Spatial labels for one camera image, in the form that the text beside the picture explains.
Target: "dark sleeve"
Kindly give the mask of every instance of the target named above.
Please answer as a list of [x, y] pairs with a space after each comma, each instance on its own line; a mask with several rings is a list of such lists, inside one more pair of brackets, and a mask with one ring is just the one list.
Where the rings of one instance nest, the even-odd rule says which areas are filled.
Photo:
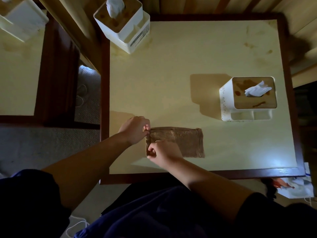
[[1, 233], [7, 237], [59, 238], [69, 225], [71, 210], [61, 204], [51, 174], [33, 169], [0, 180]]
[[309, 234], [316, 223], [317, 210], [309, 205], [296, 203], [283, 207], [260, 193], [253, 193], [241, 206], [235, 228], [247, 237], [254, 237], [255, 232], [262, 237], [276, 237], [278, 234], [292, 236], [304, 229]]

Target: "dark wood frame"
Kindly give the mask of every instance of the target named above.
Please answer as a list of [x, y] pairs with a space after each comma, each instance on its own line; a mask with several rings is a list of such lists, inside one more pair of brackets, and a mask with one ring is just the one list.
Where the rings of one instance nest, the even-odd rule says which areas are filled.
[[0, 116], [0, 126], [100, 129], [75, 122], [80, 51], [48, 12], [33, 116]]
[[[287, 21], [283, 14], [229, 14], [229, 15], [151, 15], [151, 21], [221, 21], [221, 20], [277, 20], [279, 41], [284, 70], [285, 87], [291, 119], [295, 155], [297, 167], [295, 168], [267, 168], [267, 169], [247, 169], [247, 170], [218, 170], [213, 173], [224, 176], [228, 179], [251, 179], [263, 177], [289, 177], [304, 176], [305, 168], [299, 138], [299, 124], [295, 105], [295, 95], [292, 86], [291, 73], [288, 63], [286, 37], [288, 35]], [[101, 140], [109, 137], [109, 88], [110, 88], [110, 42], [103, 37], [102, 41], [102, 62], [103, 70], [101, 75]], [[100, 184], [121, 184], [136, 183], [150, 179], [163, 178], [169, 176], [168, 173], [144, 173], [144, 174], [114, 174], [109, 171], [101, 178]]]

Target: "forearm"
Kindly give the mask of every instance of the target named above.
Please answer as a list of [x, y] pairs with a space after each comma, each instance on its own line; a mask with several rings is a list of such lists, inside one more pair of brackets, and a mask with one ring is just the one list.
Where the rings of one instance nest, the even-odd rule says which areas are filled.
[[122, 134], [116, 134], [44, 168], [43, 171], [52, 174], [59, 185], [62, 205], [74, 210], [129, 146]]
[[253, 193], [184, 159], [173, 162], [167, 170], [228, 221], [235, 219], [245, 199]]

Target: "navy blue shirt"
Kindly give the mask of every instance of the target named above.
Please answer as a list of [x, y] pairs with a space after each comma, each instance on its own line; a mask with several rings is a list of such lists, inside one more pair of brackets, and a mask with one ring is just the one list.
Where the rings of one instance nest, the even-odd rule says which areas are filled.
[[[69, 225], [71, 211], [62, 206], [51, 174], [22, 170], [0, 180], [0, 190], [1, 237], [58, 238]], [[296, 223], [294, 228], [289, 227], [292, 222]], [[240, 208], [234, 224], [228, 224], [174, 179], [129, 186], [75, 237], [228, 237], [255, 236], [254, 232], [275, 236], [276, 232], [285, 235], [301, 227], [307, 232], [316, 223], [317, 211], [306, 204], [285, 208], [254, 193]]]

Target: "brown cloth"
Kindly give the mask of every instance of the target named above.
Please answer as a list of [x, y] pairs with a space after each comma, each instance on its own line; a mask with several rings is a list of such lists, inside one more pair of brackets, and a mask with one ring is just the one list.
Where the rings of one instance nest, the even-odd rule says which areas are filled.
[[159, 127], [151, 128], [150, 134], [146, 136], [146, 155], [151, 143], [156, 140], [166, 140], [178, 144], [183, 157], [204, 158], [203, 131], [201, 128], [177, 128]]

